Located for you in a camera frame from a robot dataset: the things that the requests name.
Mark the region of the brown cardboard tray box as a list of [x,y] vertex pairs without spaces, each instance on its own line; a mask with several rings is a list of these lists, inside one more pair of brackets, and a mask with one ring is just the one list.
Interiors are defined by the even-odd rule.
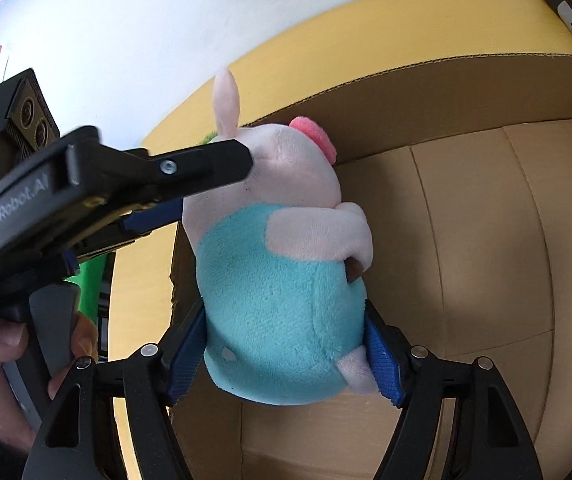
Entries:
[[572,56],[449,58],[301,96],[237,81],[246,124],[305,115],[333,139],[385,320],[441,358],[491,358],[544,477],[572,479]]

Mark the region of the green cloth covered bench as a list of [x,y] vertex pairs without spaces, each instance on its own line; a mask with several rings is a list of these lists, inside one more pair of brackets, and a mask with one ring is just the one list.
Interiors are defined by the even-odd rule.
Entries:
[[80,264],[79,272],[68,278],[68,282],[80,288],[78,310],[97,323],[98,305],[100,304],[100,291],[104,281],[106,256],[101,255]]

